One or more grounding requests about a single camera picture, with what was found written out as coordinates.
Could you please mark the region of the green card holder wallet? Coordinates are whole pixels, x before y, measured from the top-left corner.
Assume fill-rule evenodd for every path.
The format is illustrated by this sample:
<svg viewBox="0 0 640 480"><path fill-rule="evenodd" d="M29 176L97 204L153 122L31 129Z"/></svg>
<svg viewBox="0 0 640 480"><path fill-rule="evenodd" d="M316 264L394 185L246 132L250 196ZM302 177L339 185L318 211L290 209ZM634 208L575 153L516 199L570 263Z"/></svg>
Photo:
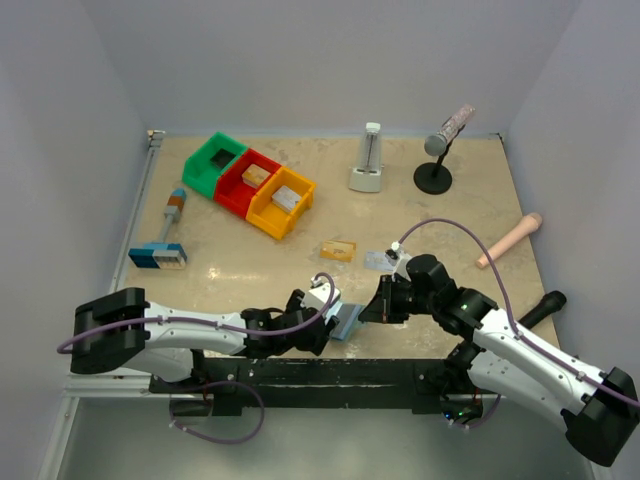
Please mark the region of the green card holder wallet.
<svg viewBox="0 0 640 480"><path fill-rule="evenodd" d="M362 304L337 302L329 310L331 317L336 320L336 326L331 332L331 339L347 341L351 333L359 325L358 316L363 308Z"/></svg>

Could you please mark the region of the white VIP card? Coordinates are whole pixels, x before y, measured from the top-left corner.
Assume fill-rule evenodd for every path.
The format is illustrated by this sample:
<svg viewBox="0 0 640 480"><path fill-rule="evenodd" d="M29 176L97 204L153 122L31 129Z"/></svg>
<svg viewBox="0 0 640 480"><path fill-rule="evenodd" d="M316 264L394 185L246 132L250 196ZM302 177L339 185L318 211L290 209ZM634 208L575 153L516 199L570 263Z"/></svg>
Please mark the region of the white VIP card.
<svg viewBox="0 0 640 480"><path fill-rule="evenodd" d="M392 272L394 262L388 258L385 252L367 251L364 257L364 268L380 272Z"/></svg>

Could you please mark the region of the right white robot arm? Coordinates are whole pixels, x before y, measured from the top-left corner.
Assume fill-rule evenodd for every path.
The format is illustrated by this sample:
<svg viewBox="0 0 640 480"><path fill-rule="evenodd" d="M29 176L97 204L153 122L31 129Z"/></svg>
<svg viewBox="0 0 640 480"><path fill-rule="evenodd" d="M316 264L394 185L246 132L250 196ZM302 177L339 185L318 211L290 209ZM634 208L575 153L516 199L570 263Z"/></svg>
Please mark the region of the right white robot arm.
<svg viewBox="0 0 640 480"><path fill-rule="evenodd" d="M554 425L589 461L610 467L639 425L632 377L571 356L510 319L481 292L459 287L430 254L389 249L393 272L381 277L363 322L398 324L429 315L462 341L449 359L470 382L528 408Z"/></svg>

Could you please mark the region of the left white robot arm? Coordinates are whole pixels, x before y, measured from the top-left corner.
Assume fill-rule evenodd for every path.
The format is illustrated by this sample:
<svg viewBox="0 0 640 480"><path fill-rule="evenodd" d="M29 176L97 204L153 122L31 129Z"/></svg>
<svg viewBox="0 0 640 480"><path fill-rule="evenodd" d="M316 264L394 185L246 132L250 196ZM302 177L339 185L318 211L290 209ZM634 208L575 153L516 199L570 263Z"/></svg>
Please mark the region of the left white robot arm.
<svg viewBox="0 0 640 480"><path fill-rule="evenodd" d="M167 382L193 377L206 351L249 359L292 349L320 355L337 324L340 296L317 283L293 291L284 309L206 314L149 302L144 289L129 287L77 307L73 335L57 351L70 355L75 374L128 368Z"/></svg>

